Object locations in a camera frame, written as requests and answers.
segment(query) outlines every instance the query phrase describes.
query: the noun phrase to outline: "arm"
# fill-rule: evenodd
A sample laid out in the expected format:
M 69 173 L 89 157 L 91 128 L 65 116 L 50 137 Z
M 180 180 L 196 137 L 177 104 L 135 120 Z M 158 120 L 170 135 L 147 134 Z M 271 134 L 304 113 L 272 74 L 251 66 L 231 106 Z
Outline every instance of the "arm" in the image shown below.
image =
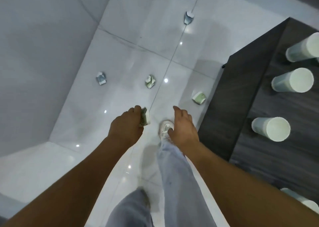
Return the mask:
M 4 226 L 84 226 L 113 167 L 141 137 L 140 118 L 140 106 L 117 117 L 108 136 L 88 157 Z
M 317 213 L 207 149 L 187 111 L 174 110 L 174 130 L 168 133 L 193 162 L 231 227 L 319 226 Z

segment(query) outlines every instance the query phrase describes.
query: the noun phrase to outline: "person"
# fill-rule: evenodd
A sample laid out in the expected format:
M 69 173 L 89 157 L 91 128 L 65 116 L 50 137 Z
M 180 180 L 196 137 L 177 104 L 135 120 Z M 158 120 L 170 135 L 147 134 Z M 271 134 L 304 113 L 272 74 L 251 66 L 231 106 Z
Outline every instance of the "person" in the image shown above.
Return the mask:
M 319 215 L 273 186 L 255 179 L 208 150 L 186 110 L 174 106 L 174 124 L 164 121 L 157 161 L 162 175 L 166 227 L 216 226 L 185 155 L 205 181 L 231 227 L 319 226 Z M 118 116 L 108 136 L 4 226 L 84 226 L 121 156 L 141 137 L 141 107 Z M 112 211 L 106 227 L 153 226 L 145 191 L 136 189 Z

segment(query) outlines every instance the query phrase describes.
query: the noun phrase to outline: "jeans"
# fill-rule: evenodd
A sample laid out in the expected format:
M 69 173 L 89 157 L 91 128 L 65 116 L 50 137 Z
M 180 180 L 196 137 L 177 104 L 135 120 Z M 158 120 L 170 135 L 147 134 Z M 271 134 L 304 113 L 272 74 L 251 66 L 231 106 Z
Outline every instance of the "jeans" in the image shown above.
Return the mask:
M 213 226 L 216 224 L 206 205 L 193 171 L 182 152 L 163 140 L 157 151 L 165 197 L 165 227 Z M 106 227 L 152 227 L 150 209 L 141 189 L 127 195 L 112 211 Z

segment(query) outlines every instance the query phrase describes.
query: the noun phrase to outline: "person's right arm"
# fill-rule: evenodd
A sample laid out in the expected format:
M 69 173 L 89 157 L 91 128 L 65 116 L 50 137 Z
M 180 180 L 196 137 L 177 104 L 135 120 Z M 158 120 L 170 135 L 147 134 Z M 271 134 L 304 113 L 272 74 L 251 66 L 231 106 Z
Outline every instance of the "person's right arm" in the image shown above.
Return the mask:
M 193 162 L 231 227 L 319 226 L 317 213 L 211 152 L 199 142 L 187 111 L 174 110 L 170 138 Z

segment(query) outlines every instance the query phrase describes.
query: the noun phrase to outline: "dark wooden table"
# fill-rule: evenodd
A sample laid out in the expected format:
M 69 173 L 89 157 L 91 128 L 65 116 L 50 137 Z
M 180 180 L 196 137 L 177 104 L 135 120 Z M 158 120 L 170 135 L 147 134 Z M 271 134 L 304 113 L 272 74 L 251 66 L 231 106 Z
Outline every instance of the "dark wooden table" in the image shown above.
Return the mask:
M 230 56 L 198 131 L 213 152 L 270 184 L 319 203 L 319 63 L 291 63 L 285 50 L 317 32 L 289 18 Z M 305 93 L 275 92 L 275 76 L 305 67 L 315 83 Z M 274 142 L 256 134 L 256 117 L 287 119 L 290 136 Z

